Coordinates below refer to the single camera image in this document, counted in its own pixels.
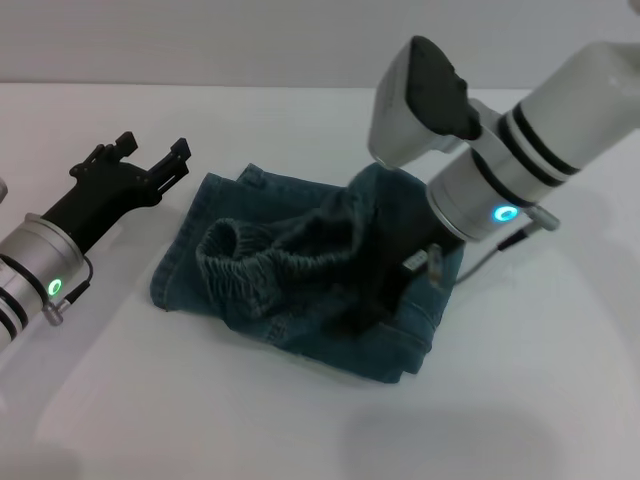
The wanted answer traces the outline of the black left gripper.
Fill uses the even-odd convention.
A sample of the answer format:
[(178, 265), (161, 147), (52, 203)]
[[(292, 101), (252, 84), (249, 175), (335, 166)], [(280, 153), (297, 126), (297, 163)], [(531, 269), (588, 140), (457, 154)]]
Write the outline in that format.
[(79, 250), (88, 251), (124, 214), (158, 204), (189, 173), (191, 151), (185, 138), (148, 170), (123, 160), (137, 148), (131, 131), (112, 144), (97, 145), (88, 161), (71, 169), (74, 187), (42, 218), (63, 230)]

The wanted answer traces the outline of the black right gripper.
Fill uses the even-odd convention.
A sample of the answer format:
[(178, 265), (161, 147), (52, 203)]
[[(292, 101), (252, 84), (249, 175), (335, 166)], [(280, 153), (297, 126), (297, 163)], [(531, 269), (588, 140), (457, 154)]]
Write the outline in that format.
[(367, 300), (345, 313), (345, 331), (359, 336), (394, 320), (402, 295), (420, 275), (442, 266), (464, 241), (437, 218), (424, 192), (382, 192), (373, 200), (367, 227)]

